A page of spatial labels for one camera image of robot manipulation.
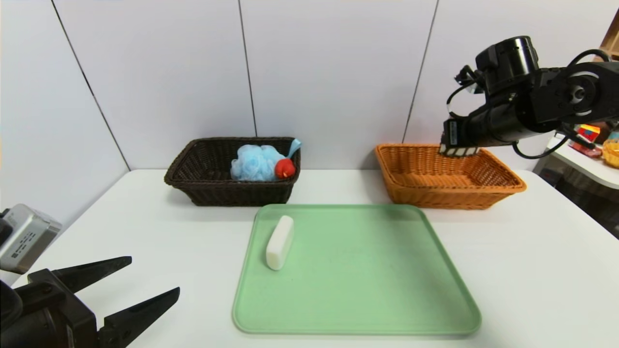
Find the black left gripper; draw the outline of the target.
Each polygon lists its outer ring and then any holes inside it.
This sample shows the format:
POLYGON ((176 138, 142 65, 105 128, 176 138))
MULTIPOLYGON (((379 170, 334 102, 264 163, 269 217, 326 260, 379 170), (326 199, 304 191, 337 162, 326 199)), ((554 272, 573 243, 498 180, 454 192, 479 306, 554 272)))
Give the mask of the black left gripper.
POLYGON ((126 348, 179 300, 180 288, 104 317, 75 295, 132 264, 131 256, 34 273, 26 286, 1 283, 3 348, 126 348))

